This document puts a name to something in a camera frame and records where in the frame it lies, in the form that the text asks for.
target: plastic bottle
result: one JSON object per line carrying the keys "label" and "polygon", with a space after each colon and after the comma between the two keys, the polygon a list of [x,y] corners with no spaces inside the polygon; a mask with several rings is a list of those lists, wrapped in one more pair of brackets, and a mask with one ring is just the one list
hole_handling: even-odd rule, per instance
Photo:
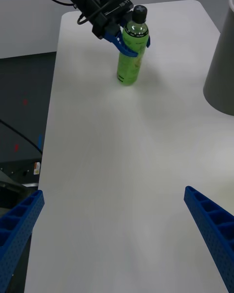
{"label": "plastic bottle", "polygon": [[136,58],[130,58],[122,53],[119,55],[117,78],[124,85],[133,84],[140,71],[141,61],[149,39],[149,29],[145,24],[147,8],[143,5],[135,6],[132,21],[123,28],[123,40],[127,46],[138,53]]}

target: white tabletop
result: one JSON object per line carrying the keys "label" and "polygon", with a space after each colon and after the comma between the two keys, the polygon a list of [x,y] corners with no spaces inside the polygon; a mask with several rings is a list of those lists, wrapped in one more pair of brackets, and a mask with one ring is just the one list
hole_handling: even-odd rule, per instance
{"label": "white tabletop", "polygon": [[184,201],[234,213],[234,119],[202,88],[219,32],[199,2],[147,5],[139,80],[79,13],[62,17],[27,293],[222,293]]}

